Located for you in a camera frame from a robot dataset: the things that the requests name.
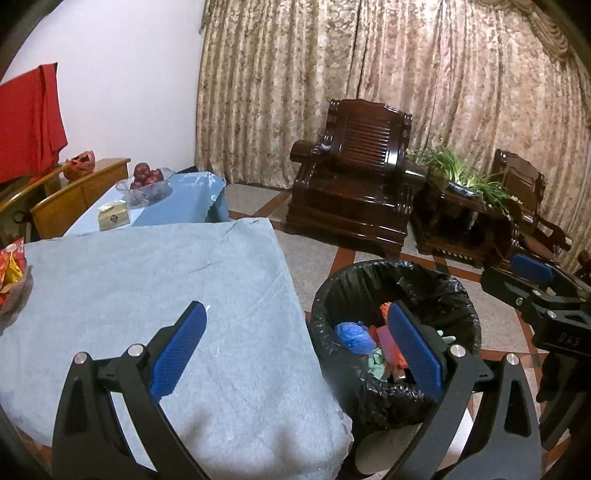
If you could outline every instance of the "red apple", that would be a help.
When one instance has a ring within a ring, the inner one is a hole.
[[[158,181],[164,180],[164,175],[162,175],[162,170],[156,168],[156,170],[150,171],[150,177],[156,177]]]
[[[146,181],[150,176],[150,166],[147,163],[138,163],[134,168],[134,177],[138,181]]]
[[[148,179],[144,182],[144,186],[152,185],[153,183],[158,183],[160,180],[156,177],[148,177]]]

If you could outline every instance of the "white wall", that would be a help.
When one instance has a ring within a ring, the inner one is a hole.
[[[68,146],[97,158],[193,165],[204,0],[64,0],[31,33],[3,82],[58,62]]]

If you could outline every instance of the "chair backrest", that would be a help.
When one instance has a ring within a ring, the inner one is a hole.
[[[384,103],[332,100],[322,144],[338,171],[388,179],[404,172],[412,122]]]
[[[526,233],[535,229],[540,203],[546,187],[545,177],[530,162],[519,155],[497,149],[492,173],[507,192],[519,199],[522,210],[522,229]]]
[[[94,172],[71,181],[31,208],[41,239],[62,236],[103,194],[128,177],[129,158],[104,158]]]
[[[589,252],[581,250],[577,259],[581,267],[574,273],[574,276],[591,286],[591,256]]]

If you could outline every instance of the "red cloth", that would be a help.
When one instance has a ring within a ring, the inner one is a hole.
[[[41,176],[68,144],[57,100],[57,63],[0,85],[0,183]]]

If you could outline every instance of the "potted plant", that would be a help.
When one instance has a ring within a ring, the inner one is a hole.
[[[407,153],[417,163],[427,167],[431,181],[442,190],[448,188],[464,197],[479,196],[485,207],[499,210],[507,216],[507,201],[512,199],[518,202],[493,176],[483,175],[469,168],[465,158],[447,147],[427,147],[421,153],[409,149]]]

